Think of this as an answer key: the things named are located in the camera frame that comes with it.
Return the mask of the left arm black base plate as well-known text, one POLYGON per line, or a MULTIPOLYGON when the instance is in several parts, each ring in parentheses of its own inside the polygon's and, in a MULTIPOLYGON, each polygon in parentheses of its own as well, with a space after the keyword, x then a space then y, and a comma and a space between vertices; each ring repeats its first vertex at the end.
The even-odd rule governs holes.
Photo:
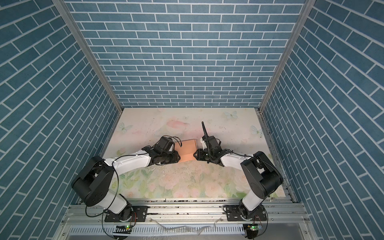
POLYGON ((147 218, 148 208, 147 206, 127 206, 119 214, 108 210, 104 221, 107 223, 142 223, 147 218))

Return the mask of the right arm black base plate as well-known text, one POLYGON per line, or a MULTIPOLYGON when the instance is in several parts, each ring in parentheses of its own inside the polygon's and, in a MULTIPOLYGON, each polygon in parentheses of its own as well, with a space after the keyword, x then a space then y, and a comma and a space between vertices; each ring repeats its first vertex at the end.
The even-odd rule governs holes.
POLYGON ((249 211, 244 206, 240 205, 224 205, 222 207, 227 221, 239 222, 239 221, 266 221, 267 211, 263 205, 259 205, 254 210, 249 211))

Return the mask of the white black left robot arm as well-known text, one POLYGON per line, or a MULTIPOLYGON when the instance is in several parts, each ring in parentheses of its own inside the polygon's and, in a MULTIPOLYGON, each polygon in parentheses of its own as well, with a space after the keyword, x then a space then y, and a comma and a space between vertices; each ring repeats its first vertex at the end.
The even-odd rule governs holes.
POLYGON ((112 180, 119 181, 120 175, 139 168, 178 163, 181 156, 176 147, 182 146, 178 137, 162 136, 154 145, 145 146, 132 154, 109 159, 94 156, 74 178, 71 187, 87 207, 100 206, 126 219, 131 205, 118 194, 118 187, 110 189, 112 180))

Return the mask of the pink cardboard paper box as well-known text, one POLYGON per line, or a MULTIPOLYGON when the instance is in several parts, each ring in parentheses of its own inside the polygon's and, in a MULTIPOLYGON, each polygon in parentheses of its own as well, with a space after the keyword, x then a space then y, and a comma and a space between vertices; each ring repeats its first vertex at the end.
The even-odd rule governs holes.
POLYGON ((186 140, 182 141, 182 146, 178 150, 178 153, 181 157, 180 162, 195 161, 194 157, 195 152, 198 150, 196 140, 186 140))

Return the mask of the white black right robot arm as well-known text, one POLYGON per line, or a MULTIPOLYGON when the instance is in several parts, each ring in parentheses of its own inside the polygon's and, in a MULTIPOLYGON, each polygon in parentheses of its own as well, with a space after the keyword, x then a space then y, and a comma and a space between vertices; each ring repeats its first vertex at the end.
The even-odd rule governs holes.
POLYGON ((223 149, 221 142, 213 136, 204 136, 200 142, 203 147, 194 153, 196 160, 243 171, 250 186, 250 191, 239 203, 244 216, 254 212, 283 184, 281 173, 264 152, 246 155, 223 149))

